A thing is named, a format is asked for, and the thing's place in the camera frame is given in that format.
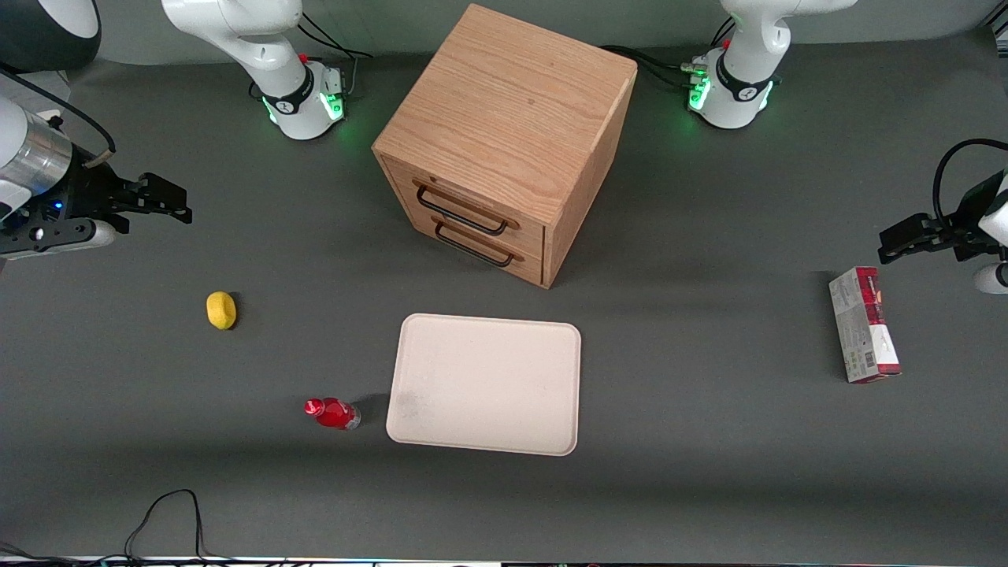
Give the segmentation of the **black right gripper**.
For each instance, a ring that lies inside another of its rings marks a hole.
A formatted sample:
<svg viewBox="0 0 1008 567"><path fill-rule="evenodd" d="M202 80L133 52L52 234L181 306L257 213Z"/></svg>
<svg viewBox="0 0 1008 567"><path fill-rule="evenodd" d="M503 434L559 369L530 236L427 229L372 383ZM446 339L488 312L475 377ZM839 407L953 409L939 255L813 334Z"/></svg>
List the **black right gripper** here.
<svg viewBox="0 0 1008 567"><path fill-rule="evenodd" d="M145 172L131 180L108 165L93 169L73 165L46 193L15 208L4 219L4 234L12 235L32 220L86 218L106 222L116 233L128 235L131 224L125 213L161 214L192 223L187 191L161 176Z"/></svg>

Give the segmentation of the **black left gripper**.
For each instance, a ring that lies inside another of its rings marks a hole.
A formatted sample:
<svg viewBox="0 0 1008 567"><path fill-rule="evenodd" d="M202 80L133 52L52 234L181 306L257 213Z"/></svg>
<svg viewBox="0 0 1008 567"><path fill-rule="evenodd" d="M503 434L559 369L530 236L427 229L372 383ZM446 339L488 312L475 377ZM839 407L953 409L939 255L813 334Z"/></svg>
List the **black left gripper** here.
<svg viewBox="0 0 1008 567"><path fill-rule="evenodd" d="M954 248L958 261L992 254L1006 258L1007 180L1006 172L994 173L962 196L960 204L947 216L954 238L947 234L946 219L918 213L879 233L879 262L890 265L897 259L921 252Z"/></svg>

